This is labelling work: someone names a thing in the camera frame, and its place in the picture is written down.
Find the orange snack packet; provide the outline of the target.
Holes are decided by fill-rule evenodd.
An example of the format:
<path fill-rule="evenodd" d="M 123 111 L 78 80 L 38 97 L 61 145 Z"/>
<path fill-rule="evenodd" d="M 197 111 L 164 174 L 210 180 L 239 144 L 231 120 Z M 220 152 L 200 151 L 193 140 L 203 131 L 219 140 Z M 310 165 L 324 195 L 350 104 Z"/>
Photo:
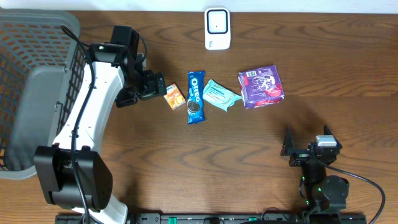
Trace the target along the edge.
<path fill-rule="evenodd" d="M 166 90 L 167 93 L 164 98 L 172 110 L 175 110 L 179 106 L 182 106 L 184 103 L 186 103 L 185 97 L 175 83 L 168 86 Z"/>

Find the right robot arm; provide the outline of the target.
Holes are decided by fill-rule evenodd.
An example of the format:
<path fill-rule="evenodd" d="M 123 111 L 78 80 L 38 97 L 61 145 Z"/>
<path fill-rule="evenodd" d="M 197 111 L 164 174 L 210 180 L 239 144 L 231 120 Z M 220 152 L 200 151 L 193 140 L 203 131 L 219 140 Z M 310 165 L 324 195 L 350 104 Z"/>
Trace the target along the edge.
<path fill-rule="evenodd" d="M 307 208 L 297 215 L 302 223 L 341 223 L 340 212 L 346 208 L 349 182 L 337 175 L 326 173 L 327 165 L 336 161 L 342 145 L 328 126 L 315 137 L 306 149 L 297 149 L 290 129 L 286 130 L 281 156 L 289 158 L 289 166 L 300 167 L 299 185 L 301 197 Z"/>

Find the purple snack package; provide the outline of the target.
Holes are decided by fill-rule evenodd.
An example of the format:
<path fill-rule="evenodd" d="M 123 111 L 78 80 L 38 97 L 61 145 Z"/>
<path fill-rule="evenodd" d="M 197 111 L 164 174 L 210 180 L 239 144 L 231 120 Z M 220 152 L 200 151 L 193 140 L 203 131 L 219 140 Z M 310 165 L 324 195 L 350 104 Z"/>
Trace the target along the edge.
<path fill-rule="evenodd" d="M 285 97 L 275 65 L 239 72 L 238 80 L 246 109 L 273 105 Z"/>

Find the blue Oreo cookie pack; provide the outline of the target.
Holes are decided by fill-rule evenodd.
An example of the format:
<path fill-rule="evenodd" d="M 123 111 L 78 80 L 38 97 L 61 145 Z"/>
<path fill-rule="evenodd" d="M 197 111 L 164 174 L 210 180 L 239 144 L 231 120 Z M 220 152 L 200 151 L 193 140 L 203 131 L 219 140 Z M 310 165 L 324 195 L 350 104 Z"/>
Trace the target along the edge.
<path fill-rule="evenodd" d="M 204 77 L 205 71 L 188 73 L 188 124 L 197 124 L 205 120 L 203 109 Z"/>

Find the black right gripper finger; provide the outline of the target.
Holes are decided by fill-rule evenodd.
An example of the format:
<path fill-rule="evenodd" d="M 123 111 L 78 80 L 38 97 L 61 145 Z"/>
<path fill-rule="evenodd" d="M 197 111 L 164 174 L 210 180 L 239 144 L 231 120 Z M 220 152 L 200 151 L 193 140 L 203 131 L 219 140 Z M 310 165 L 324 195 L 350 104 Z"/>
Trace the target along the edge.
<path fill-rule="evenodd" d="M 330 131 L 328 125 L 324 125 L 323 131 L 324 131 L 324 133 L 323 133 L 324 135 L 332 135 L 332 134 L 333 134 L 333 133 Z"/>
<path fill-rule="evenodd" d="M 294 140 L 290 128 L 286 129 L 285 139 L 282 145 L 283 150 L 294 150 Z"/>

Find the mint green wipes pack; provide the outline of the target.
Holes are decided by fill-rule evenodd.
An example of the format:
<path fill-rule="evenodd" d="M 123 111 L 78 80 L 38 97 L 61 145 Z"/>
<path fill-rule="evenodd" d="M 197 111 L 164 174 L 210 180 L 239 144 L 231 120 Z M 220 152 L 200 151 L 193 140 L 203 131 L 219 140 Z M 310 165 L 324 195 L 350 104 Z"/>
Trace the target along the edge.
<path fill-rule="evenodd" d="M 203 90 L 203 99 L 227 112 L 242 97 L 210 79 Z"/>

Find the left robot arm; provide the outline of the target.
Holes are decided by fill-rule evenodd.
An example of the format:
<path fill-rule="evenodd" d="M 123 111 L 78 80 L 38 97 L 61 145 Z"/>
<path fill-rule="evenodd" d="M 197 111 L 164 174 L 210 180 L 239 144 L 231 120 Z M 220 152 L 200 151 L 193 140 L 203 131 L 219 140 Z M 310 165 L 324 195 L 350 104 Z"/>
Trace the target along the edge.
<path fill-rule="evenodd" d="M 147 54 L 137 52 L 141 39 L 131 27 L 114 26 L 109 42 L 89 47 L 67 27 L 62 30 L 81 47 L 86 65 L 64 127 L 51 146 L 39 146 L 34 154 L 44 198 L 80 212 L 80 223 L 130 223 L 129 209 L 113 195 L 113 176 L 100 156 L 104 129 L 113 106 L 166 95 L 164 75 L 144 69 Z"/>

